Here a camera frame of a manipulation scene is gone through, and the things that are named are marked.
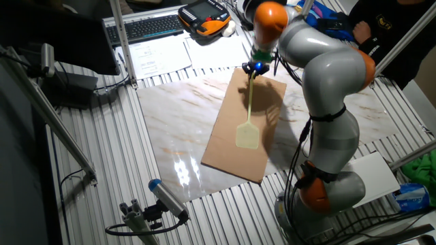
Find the white paper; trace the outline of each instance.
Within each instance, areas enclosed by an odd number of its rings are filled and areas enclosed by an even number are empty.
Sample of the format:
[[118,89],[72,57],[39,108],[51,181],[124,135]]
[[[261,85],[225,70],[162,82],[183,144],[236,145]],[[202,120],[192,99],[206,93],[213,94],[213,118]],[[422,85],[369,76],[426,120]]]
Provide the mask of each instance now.
[[[191,66],[184,38],[181,37],[172,36],[131,44],[129,48],[136,79],[150,78]],[[121,47],[115,50],[116,59],[119,60],[117,53],[123,56]]]
[[378,152],[350,161],[342,171],[356,172],[365,185],[365,197],[353,208],[400,189],[398,180]]
[[243,43],[238,36],[220,37],[217,41],[201,46],[187,38],[187,48],[192,68],[240,67],[248,61]]

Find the orange device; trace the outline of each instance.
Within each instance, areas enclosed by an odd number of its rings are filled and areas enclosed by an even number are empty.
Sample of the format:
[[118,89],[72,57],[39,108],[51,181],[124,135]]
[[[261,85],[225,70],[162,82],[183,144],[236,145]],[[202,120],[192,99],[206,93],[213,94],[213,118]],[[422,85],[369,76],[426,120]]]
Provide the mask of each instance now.
[[181,22],[203,36],[219,34],[229,23],[229,12],[213,0],[199,0],[178,9]]

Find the green cloth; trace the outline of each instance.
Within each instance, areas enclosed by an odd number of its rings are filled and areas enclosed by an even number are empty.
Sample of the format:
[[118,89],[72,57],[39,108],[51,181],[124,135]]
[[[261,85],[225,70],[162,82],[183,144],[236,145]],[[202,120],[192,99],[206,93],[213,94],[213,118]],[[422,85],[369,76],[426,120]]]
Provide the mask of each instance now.
[[436,207],[436,150],[402,166],[401,170],[412,182],[427,188],[430,206]]

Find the computer monitor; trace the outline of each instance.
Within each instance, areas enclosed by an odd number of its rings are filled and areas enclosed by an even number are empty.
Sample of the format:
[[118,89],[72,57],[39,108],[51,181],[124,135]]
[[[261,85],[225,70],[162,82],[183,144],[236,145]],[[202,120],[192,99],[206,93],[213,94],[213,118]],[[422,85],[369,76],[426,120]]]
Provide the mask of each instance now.
[[3,47],[40,50],[44,43],[54,47],[56,61],[86,67],[98,74],[120,74],[103,20],[19,0],[0,0]]

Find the screen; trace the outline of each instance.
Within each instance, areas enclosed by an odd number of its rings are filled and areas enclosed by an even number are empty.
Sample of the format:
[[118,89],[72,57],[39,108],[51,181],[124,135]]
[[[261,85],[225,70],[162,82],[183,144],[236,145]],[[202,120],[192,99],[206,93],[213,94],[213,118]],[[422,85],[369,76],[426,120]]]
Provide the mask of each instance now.
[[193,7],[190,8],[192,14],[194,14],[195,16],[197,16],[199,19],[206,19],[210,16],[215,16],[217,14],[220,14],[220,12],[214,8],[213,6],[211,6],[210,4],[208,4],[207,2],[202,2],[199,3]]

